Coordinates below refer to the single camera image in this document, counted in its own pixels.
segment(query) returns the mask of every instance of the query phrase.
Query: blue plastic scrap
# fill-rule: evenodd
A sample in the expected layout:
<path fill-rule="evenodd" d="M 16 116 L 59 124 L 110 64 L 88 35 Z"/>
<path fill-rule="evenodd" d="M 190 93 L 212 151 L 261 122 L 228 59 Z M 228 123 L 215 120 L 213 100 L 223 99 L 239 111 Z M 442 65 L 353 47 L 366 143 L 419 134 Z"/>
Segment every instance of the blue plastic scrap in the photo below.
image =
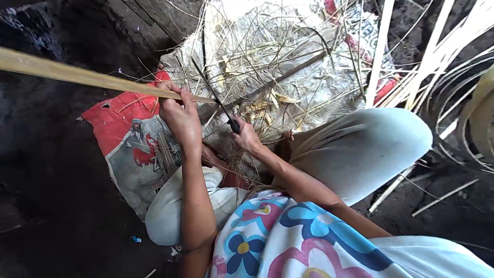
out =
<path fill-rule="evenodd" d="M 139 243 L 141 243 L 141 242 L 142 242 L 142 239 L 140 239 L 140 238 L 138 238 L 138 237 L 136 237 L 136 236 L 132 236 L 131 238 L 132 238 L 135 242 L 139 242 Z"/>

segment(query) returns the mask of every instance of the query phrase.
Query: left hand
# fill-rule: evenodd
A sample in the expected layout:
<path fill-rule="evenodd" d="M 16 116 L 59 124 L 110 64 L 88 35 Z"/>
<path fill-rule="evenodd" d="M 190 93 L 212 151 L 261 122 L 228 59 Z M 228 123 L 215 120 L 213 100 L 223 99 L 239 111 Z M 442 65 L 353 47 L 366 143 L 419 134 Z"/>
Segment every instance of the left hand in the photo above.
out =
<path fill-rule="evenodd" d="M 160 97 L 160 117 L 173 133 L 183 154 L 200 157 L 202 129 L 196 105 L 192 102 L 192 95 L 186 89 L 179 88 L 172 81 L 161 82 L 157 87 L 174 91 L 182 97 L 184 108 L 174 99 Z"/>

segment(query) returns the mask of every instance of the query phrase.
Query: bare foot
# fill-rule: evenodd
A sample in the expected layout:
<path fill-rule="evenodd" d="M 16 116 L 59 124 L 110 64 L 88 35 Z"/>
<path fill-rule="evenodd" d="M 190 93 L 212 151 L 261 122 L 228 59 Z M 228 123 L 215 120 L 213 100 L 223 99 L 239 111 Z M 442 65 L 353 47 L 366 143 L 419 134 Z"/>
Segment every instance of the bare foot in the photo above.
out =
<path fill-rule="evenodd" d="M 205 144 L 203 144 L 203 156 L 202 163 L 206 167 L 212 168 L 215 166 L 223 174 L 223 183 L 220 188 L 223 187 L 240 187 L 243 189 L 248 189 L 248 183 L 240 177 L 235 171 L 228 171 L 228 165 L 220 160 L 216 154 Z"/>
<path fill-rule="evenodd" d="M 281 134 L 280 142 L 280 154 L 279 156 L 286 162 L 290 161 L 291 149 L 290 142 L 293 141 L 293 133 L 291 130 L 285 131 Z"/>
<path fill-rule="evenodd" d="M 218 170 L 223 174 L 223 176 L 226 175 L 226 163 L 222 160 L 220 160 L 214 152 L 207 147 L 206 145 L 203 144 L 203 155 L 201 159 L 202 163 L 206 167 L 212 168 L 213 166 L 216 166 Z"/>

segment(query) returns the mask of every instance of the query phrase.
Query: woman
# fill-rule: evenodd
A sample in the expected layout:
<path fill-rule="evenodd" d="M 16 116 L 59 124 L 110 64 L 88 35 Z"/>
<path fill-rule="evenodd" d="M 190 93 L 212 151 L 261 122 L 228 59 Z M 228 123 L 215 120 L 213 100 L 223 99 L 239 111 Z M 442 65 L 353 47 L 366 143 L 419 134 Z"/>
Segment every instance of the woman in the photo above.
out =
<path fill-rule="evenodd" d="M 243 189 L 217 188 L 225 172 L 203 148 L 191 95 L 184 108 L 162 99 L 160 116 L 182 151 L 182 169 L 146 215 L 150 238 L 183 246 L 184 277 L 494 277 L 466 248 L 427 236 L 392 236 L 350 208 L 427 152 L 430 130 L 398 108 L 368 109 L 291 138 L 289 163 L 236 117 L 238 147 L 265 163 L 273 185 L 242 200 Z M 207 157 L 212 168 L 202 167 Z"/>

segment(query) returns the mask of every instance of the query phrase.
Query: blue flower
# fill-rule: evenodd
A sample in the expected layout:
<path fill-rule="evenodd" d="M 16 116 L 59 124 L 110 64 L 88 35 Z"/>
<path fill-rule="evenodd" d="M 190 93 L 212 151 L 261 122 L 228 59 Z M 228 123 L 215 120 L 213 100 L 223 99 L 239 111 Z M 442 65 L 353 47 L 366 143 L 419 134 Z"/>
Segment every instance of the blue flower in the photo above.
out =
<path fill-rule="evenodd" d="M 257 236 L 254 239 L 246 240 L 240 233 L 230 235 L 226 240 L 225 251 L 229 250 L 233 254 L 226 263 L 226 273 L 235 273 L 243 262 L 245 272 L 250 276 L 257 275 L 259 271 L 259 257 L 264 250 L 264 241 Z"/>
<path fill-rule="evenodd" d="M 366 267 L 381 271 L 392 261 L 370 241 L 336 216 L 312 202 L 297 203 L 280 216 L 280 224 L 290 228 L 302 225 L 302 237 L 336 242 Z"/>

